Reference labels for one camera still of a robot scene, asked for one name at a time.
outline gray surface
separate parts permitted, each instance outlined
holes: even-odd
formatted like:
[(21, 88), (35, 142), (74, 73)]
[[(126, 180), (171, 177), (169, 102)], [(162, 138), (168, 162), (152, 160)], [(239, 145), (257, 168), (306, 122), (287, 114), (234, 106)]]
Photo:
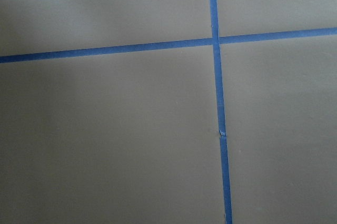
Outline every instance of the gray surface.
[(0, 65), (1, 223), (223, 223), (212, 47)]
[(212, 36), (209, 0), (0, 0), (0, 55)]
[(218, 0), (220, 35), (337, 26), (337, 0)]
[(337, 36), (222, 54), (234, 223), (337, 223)]

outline vertical tape strip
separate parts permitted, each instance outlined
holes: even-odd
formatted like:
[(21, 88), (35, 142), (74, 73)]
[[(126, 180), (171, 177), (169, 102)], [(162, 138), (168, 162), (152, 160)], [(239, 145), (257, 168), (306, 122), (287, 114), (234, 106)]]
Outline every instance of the vertical tape strip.
[(215, 73), (215, 88), (217, 102), (217, 118), (220, 132), (220, 149), (221, 149), (221, 164), (222, 164), (222, 184), (224, 192), (226, 224), (232, 224), (232, 203), (231, 203), (231, 187), (229, 178), (229, 164), (227, 156), (227, 137), (225, 125), (225, 106), (222, 84), (222, 69), (221, 69), (221, 51), (219, 42), (219, 23), (217, 18), (217, 2), (210, 0), (211, 8), (211, 24), (212, 24), (212, 44), (214, 56), (214, 73)]

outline tape strip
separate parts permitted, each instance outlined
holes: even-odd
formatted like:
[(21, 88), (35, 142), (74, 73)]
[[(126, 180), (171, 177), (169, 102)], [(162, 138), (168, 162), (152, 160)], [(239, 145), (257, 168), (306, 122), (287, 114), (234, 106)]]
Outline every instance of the tape strip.
[(312, 36), (330, 36), (330, 35), (337, 35), (337, 27), (262, 33), (262, 34), (241, 35), (241, 36), (224, 36), (220, 37), (220, 44), (233, 44), (233, 43), (264, 41), (264, 40), (277, 40), (277, 39), (312, 37)]
[(10, 62), (20, 62), (20, 61), (41, 60), (41, 59), (81, 57), (81, 56), (115, 54), (125, 52), (140, 52), (144, 50), (184, 48), (184, 47), (195, 47), (204, 45), (212, 45), (212, 39), (201, 38), (201, 39), (181, 40), (172, 42), (123, 45), (123, 46), (90, 48), (90, 49), (74, 49), (74, 50), (64, 50), (61, 52), (42, 52), (33, 54), (3, 56), (0, 57), (0, 64)]
[[(313, 36), (330, 36), (330, 35), (337, 35), (337, 27), (284, 31), (274, 33), (261, 33), (261, 34), (240, 35), (240, 36), (223, 36), (219, 38), (219, 43), (233, 44), (244, 42), (257, 42), (264, 40), (277, 40), (277, 39), (313, 37)], [(30, 61), (30, 60), (41, 60), (41, 59), (63, 58), (63, 57), (81, 57), (81, 56), (92, 56), (101, 54), (139, 52), (143, 50), (195, 47), (204, 45), (213, 45), (213, 38), (201, 38), (201, 39), (149, 43), (149, 44), (122, 45), (122, 46), (90, 48), (90, 49), (64, 50), (61, 52), (42, 52), (42, 53), (22, 54), (13, 56), (0, 56), (0, 64), (10, 62)]]
[(231, 203), (231, 187), (229, 178), (229, 164), (227, 156), (227, 138), (225, 126), (225, 106), (222, 84), (222, 69), (221, 69), (221, 51), (219, 41), (219, 21), (217, 16), (217, 2), (210, 0), (211, 9), (211, 24), (212, 24), (212, 43), (214, 56), (214, 73), (215, 73), (215, 88), (217, 102), (217, 118), (220, 131), (220, 149), (221, 149), (221, 164), (222, 164), (222, 183), (224, 192), (226, 223), (232, 224), (232, 203)]

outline blue painter's tape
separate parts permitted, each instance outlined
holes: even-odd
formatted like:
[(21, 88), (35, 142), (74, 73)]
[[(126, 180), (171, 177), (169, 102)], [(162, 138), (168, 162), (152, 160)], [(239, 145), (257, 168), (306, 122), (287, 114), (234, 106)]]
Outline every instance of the blue painter's tape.
[(222, 69), (221, 69), (221, 51), (219, 41), (219, 21), (217, 16), (217, 2), (210, 0), (211, 9), (211, 24), (212, 24), (212, 43), (214, 56), (214, 73), (215, 73), (215, 88), (217, 102), (217, 117), (220, 132), (220, 149), (222, 161), (222, 183), (224, 192), (226, 224), (232, 224), (232, 202), (231, 202), (231, 187), (229, 178), (229, 164), (227, 156), (226, 142), (226, 126), (225, 126), (225, 106), (222, 84)]
[(195, 47), (195, 46), (204, 46), (204, 45), (212, 45), (212, 39), (211, 38), (201, 38), (201, 39), (181, 40), (181, 41), (172, 41), (172, 42), (123, 45), (123, 46), (90, 48), (90, 49), (74, 49), (74, 50), (64, 50), (61, 52), (42, 52), (42, 53), (33, 53), (33, 54), (3, 56), (3, 57), (0, 57), (0, 64), (10, 63), (10, 62), (20, 62), (20, 61), (41, 60), (41, 59), (81, 57), (81, 56), (114, 54), (114, 53), (124, 53), (124, 52), (139, 52), (139, 51), (144, 51), (144, 50)]
[[(221, 165), (222, 167), (229, 167), (228, 163), (228, 150), (227, 150), (227, 137), (220, 137), (220, 150), (221, 150)], [(231, 200), (231, 185), (229, 169), (222, 169), (222, 185), (225, 195), (225, 209), (226, 209), (226, 223), (232, 224), (232, 200)]]
[(264, 40), (277, 40), (287, 38), (329, 36), (329, 35), (337, 35), (337, 27), (262, 33), (262, 34), (241, 35), (241, 36), (223, 36), (220, 37), (219, 40), (220, 44), (233, 44), (233, 43), (264, 41)]
[(211, 8), (211, 25), (212, 25), (212, 43), (214, 55), (214, 73), (215, 73), (215, 88), (217, 100), (217, 117), (219, 122), (220, 134), (226, 134), (225, 113), (224, 113), (224, 98), (222, 85), (222, 69), (221, 69), (221, 51), (219, 44), (219, 24), (217, 18), (217, 3), (216, 0), (210, 0)]

